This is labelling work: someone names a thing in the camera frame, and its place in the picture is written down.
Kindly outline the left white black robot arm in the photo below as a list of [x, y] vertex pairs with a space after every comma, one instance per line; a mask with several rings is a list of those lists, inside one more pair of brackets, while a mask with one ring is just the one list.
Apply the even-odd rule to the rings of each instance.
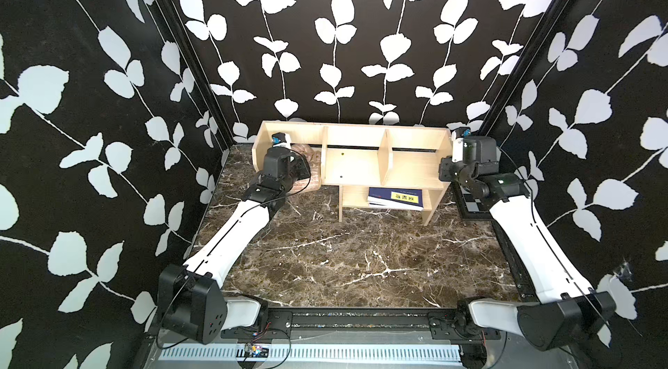
[[200, 344], [228, 329], [254, 327], [258, 299], [222, 294], [224, 282], [252, 239], [269, 225], [299, 180], [311, 179], [304, 154], [288, 143], [271, 147], [228, 221], [181, 266], [169, 265], [158, 280], [158, 328]]

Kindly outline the light wooden bookshelf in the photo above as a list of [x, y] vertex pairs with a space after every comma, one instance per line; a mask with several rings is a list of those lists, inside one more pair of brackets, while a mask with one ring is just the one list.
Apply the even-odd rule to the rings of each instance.
[[339, 188], [341, 210], [367, 208], [371, 187], [415, 189], [423, 194], [426, 226], [449, 187], [438, 178], [440, 160], [452, 155], [445, 128], [264, 121], [252, 146], [257, 171], [279, 132], [320, 149], [320, 182]]

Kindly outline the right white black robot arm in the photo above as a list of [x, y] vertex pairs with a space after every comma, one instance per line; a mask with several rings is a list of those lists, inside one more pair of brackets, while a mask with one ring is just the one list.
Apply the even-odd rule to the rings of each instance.
[[596, 292], [566, 257], [539, 217], [532, 188], [522, 177], [500, 172], [498, 154], [495, 139], [459, 128], [452, 135], [452, 155], [440, 161], [438, 177], [482, 202], [525, 266], [537, 299], [525, 305], [472, 299], [464, 303], [461, 323], [520, 335], [540, 351], [609, 332], [616, 311], [612, 295]]

